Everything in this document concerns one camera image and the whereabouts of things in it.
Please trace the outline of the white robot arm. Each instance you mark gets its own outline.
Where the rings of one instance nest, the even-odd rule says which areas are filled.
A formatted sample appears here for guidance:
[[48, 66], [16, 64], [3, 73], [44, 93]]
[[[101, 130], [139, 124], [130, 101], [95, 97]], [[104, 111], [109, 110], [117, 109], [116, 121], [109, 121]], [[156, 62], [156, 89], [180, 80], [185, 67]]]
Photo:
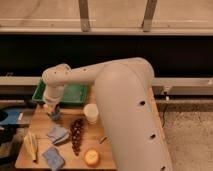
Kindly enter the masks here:
[[46, 69], [45, 103], [55, 107], [69, 83], [94, 85], [102, 124], [117, 171], [173, 171], [158, 113], [149, 99], [154, 70], [143, 58]]

